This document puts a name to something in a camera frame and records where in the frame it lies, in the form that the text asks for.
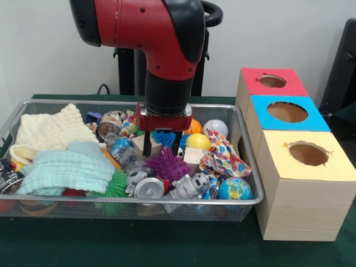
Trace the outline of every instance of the plastic water bottle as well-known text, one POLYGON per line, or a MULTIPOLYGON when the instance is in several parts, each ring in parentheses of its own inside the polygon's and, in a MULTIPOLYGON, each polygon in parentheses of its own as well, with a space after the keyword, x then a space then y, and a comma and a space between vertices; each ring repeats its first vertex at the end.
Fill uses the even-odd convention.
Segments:
POLYGON ((128 138, 119 137, 113 132, 109 132, 105 137, 105 144, 106 150, 127 175, 147 171, 146 168, 142 167, 144 162, 139 160, 137 151, 131 146, 131 141, 128 138))

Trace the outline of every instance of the green table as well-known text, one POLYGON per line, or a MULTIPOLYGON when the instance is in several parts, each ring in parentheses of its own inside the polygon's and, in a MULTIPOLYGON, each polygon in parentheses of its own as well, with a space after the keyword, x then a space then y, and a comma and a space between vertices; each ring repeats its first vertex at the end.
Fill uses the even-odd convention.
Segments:
MULTIPOLYGON (((137 101, 128 96, 34 98, 137 101)), ((232 97, 192 98, 234 104, 232 97)), ((334 243, 263 241, 254 209, 242 223, 0 218, 6 266, 355 266, 356 207, 334 243)))

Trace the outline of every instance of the purple spiky ball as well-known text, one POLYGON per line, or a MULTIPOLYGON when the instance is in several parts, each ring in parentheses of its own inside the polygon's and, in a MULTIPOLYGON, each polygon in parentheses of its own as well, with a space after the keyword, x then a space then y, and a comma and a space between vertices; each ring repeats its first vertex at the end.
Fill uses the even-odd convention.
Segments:
POLYGON ((164 147, 155 159, 147 160, 144 167, 151 168, 152 174, 169 180, 170 186, 190 171, 187 163, 175 157, 169 147, 164 147))

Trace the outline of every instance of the wooden cube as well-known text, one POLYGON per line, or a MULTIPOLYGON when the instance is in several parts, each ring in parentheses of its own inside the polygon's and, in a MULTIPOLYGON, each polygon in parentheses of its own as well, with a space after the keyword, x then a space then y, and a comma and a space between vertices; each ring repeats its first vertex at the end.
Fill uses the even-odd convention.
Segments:
POLYGON ((334 241, 356 193, 356 171, 330 132, 264 130, 256 206, 264 240, 334 241))
POLYGON ((195 175, 197 172, 200 172, 199 165, 202 157, 205 155, 205 151, 205 149, 185 148, 183 161, 187 162, 187 165, 190 168, 190 175, 195 175))
POLYGON ((251 103, 250 95, 308 96, 294 70, 242 68, 240 71, 236 106, 246 120, 251 103))
POLYGON ((330 131, 318 109, 305 96, 251 96, 246 128, 257 158, 262 130, 330 131))
MULTIPOLYGON (((135 137, 131 140, 133 146, 135 147, 135 149, 137 150, 137 153, 139 154, 140 159, 142 159, 142 160, 147 159, 147 157, 144 157, 142 155, 142 153, 144 151, 144 139, 145 139, 145 136, 141 135, 141 136, 135 137)), ((156 143, 152 137, 150 140, 151 140, 151 144, 152 144, 150 157, 156 157, 156 156, 158 156, 158 154, 160 153, 160 151, 162 149, 162 144, 156 143)))

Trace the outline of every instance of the white wall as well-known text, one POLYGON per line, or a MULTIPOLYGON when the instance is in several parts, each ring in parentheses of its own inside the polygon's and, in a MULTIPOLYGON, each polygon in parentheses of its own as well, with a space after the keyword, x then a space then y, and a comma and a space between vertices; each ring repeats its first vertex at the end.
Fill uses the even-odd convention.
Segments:
MULTIPOLYGON (((204 95, 235 96, 241 67, 290 67, 319 104, 355 0, 211 1, 224 21, 210 29, 204 95)), ((103 82, 118 93, 112 52, 81 41, 68 0, 0 1, 0 111, 34 93, 96 93, 103 82)))
POLYGON ((210 0, 224 11, 210 30, 204 95, 234 96, 241 67, 294 68, 319 105, 355 0, 210 0))

